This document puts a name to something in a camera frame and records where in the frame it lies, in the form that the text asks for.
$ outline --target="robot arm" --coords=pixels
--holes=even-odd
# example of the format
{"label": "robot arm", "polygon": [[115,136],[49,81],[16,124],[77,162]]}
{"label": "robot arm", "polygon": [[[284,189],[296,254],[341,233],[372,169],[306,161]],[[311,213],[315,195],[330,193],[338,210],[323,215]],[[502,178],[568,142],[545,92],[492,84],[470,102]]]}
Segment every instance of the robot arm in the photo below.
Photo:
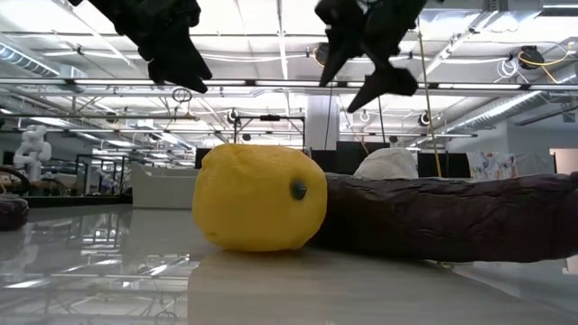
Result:
{"label": "robot arm", "polygon": [[329,57],[320,86],[335,78],[348,59],[364,53],[375,64],[375,71],[351,102],[353,113],[373,99],[386,94],[413,96],[417,81],[407,69],[394,68],[389,57],[399,54],[399,43],[427,0],[321,0],[315,13],[329,25]]}
{"label": "robot arm", "polygon": [[[189,28],[199,24],[196,0],[87,0],[138,46],[148,61],[149,77],[205,93],[203,79],[211,79],[209,67],[191,42]],[[79,5],[82,0],[70,0]]]}

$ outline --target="brown elongated object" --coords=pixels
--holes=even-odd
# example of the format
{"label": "brown elongated object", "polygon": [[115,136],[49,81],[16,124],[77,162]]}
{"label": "brown elongated object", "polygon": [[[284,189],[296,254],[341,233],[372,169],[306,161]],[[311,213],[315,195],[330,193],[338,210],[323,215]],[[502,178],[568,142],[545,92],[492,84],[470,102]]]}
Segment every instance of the brown elongated object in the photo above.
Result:
{"label": "brown elongated object", "polygon": [[476,183],[328,174],[327,182],[327,215],[312,245],[445,262],[578,254],[578,172]]}

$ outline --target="light fixture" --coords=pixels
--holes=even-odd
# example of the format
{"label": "light fixture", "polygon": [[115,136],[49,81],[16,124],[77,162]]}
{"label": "light fixture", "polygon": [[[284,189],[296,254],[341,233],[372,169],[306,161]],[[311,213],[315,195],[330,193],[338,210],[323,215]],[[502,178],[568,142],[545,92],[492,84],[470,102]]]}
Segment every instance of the light fixture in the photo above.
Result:
{"label": "light fixture", "polygon": [[110,86],[153,86],[148,79],[74,79],[77,85],[110,85]]}
{"label": "light fixture", "polygon": [[245,86],[244,80],[203,80],[206,86]]}
{"label": "light fixture", "polygon": [[110,143],[110,144],[112,144],[112,145],[122,146],[122,147],[135,146],[134,144],[129,143],[128,141],[107,140],[107,142]]}
{"label": "light fixture", "polygon": [[47,125],[54,125],[54,126],[68,126],[69,123],[62,121],[59,118],[52,118],[52,117],[32,117],[32,120],[40,123],[44,123]]}
{"label": "light fixture", "polygon": [[100,139],[98,139],[98,138],[95,137],[94,135],[87,135],[87,134],[84,134],[84,133],[82,133],[82,132],[78,132],[78,135],[80,135],[80,136],[82,136],[82,137],[84,137],[84,138],[87,138],[87,139],[89,139],[89,140],[100,141]]}
{"label": "light fixture", "polygon": [[177,137],[175,137],[174,135],[163,133],[161,135],[161,137],[163,138],[164,141],[168,142],[169,144],[179,144],[180,143],[179,139],[177,139]]}
{"label": "light fixture", "polygon": [[430,117],[427,115],[427,113],[423,113],[417,118],[417,124],[423,127],[430,125],[430,122]]}
{"label": "light fixture", "polygon": [[359,114],[359,119],[362,122],[368,122],[369,121],[369,114],[367,110],[363,110],[363,112],[361,114]]}
{"label": "light fixture", "polygon": [[256,81],[255,84],[265,87],[319,87],[319,82],[317,81],[259,80]]}
{"label": "light fixture", "polygon": [[31,280],[31,281],[26,281],[23,283],[16,283],[16,284],[12,284],[12,285],[7,285],[6,288],[12,288],[12,289],[30,288],[30,287],[35,287],[35,286],[44,284],[45,282],[46,281],[43,279]]}
{"label": "light fixture", "polygon": [[70,129],[70,132],[82,132],[82,133],[114,133],[115,130],[110,129]]}
{"label": "light fixture", "polygon": [[509,85],[509,84],[439,84],[440,89],[491,89],[491,90],[502,90],[502,89],[519,89],[520,85]]}
{"label": "light fixture", "polygon": [[168,159],[169,155],[166,153],[151,153],[154,158]]}

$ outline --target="fluorescent light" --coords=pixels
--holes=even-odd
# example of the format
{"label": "fluorescent light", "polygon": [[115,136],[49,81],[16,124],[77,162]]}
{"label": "fluorescent light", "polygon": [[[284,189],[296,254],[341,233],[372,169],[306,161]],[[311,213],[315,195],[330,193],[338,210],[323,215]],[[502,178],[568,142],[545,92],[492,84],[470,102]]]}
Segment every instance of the fluorescent light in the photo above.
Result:
{"label": "fluorescent light", "polygon": [[458,138],[458,137],[474,137],[476,135],[446,135],[446,134],[440,134],[440,135],[435,135],[435,137],[441,137],[441,138]]}
{"label": "fluorescent light", "polygon": [[164,141],[168,142],[169,144],[179,144],[180,142],[179,139],[177,139],[174,135],[163,133],[161,137]]}
{"label": "fluorescent light", "polygon": [[135,146],[134,144],[129,143],[128,141],[108,140],[108,142],[116,146],[124,146],[124,147]]}
{"label": "fluorescent light", "polygon": [[281,81],[267,81],[267,80],[259,80],[256,81],[255,84],[257,86],[268,86],[268,87],[319,87],[318,81],[288,81],[288,80],[281,80]]}
{"label": "fluorescent light", "polygon": [[151,276],[161,274],[164,270],[166,270],[166,268],[167,265],[161,265],[151,269]]}
{"label": "fluorescent light", "polygon": [[154,158],[168,159],[169,155],[166,153],[151,153]]}
{"label": "fluorescent light", "polygon": [[544,5],[543,8],[577,9],[578,5]]}
{"label": "fluorescent light", "polygon": [[507,84],[440,84],[441,89],[519,89],[520,85]]}
{"label": "fluorescent light", "polygon": [[70,129],[70,132],[83,132],[83,133],[114,133],[115,130],[105,130],[105,129]]}
{"label": "fluorescent light", "polygon": [[104,261],[97,262],[94,265],[117,265],[117,264],[120,264],[120,260],[110,259],[110,260],[104,260]]}
{"label": "fluorescent light", "polygon": [[94,135],[87,135],[87,134],[83,134],[81,132],[78,132],[78,135],[85,137],[89,140],[94,140],[94,141],[100,141],[100,139],[98,139],[97,137],[95,137]]}
{"label": "fluorescent light", "polygon": [[244,80],[204,80],[205,86],[245,86]]}
{"label": "fluorescent light", "polygon": [[17,283],[17,284],[12,284],[12,285],[7,285],[6,288],[30,288],[30,287],[34,287],[34,286],[38,286],[40,284],[45,283],[45,280],[39,279],[39,280],[31,280],[31,281],[26,281],[23,283]]}
{"label": "fluorescent light", "polygon": [[52,117],[32,117],[31,118],[34,121],[40,122],[40,123],[44,123],[47,125],[54,125],[54,126],[68,126],[69,123],[62,121],[59,118],[52,118]]}
{"label": "fluorescent light", "polygon": [[132,86],[154,86],[155,83],[149,79],[74,79],[78,85],[132,85]]}

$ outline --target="lemon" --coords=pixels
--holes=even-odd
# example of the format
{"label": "lemon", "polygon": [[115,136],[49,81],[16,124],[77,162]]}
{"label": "lemon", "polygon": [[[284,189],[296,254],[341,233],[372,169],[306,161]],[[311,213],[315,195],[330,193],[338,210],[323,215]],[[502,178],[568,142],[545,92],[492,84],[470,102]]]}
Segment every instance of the lemon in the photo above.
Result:
{"label": "lemon", "polygon": [[192,215],[211,243],[266,252],[302,247],[327,209],[322,169],[300,151],[223,144],[209,152],[197,177]]}

